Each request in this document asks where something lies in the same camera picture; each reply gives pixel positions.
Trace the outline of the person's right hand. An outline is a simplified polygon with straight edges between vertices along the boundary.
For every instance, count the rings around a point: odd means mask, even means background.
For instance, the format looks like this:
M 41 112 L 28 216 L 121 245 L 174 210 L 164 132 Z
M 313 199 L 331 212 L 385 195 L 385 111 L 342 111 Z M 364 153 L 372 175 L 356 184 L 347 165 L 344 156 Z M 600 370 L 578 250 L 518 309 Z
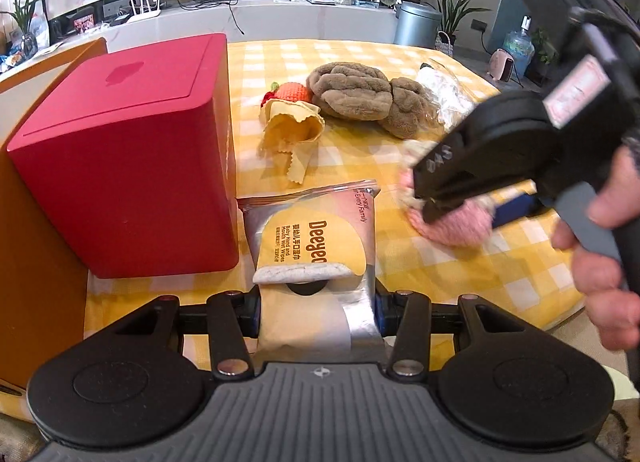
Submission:
M 620 147 L 610 177 L 590 203 L 588 217 L 602 228 L 615 229 L 639 216 L 639 163 Z M 622 289 L 623 269 L 612 258 L 586 251 L 565 222 L 556 223 L 551 243 L 570 251 L 574 285 L 585 295 L 586 311 L 604 348 L 629 350 L 639 345 L 639 297 Z

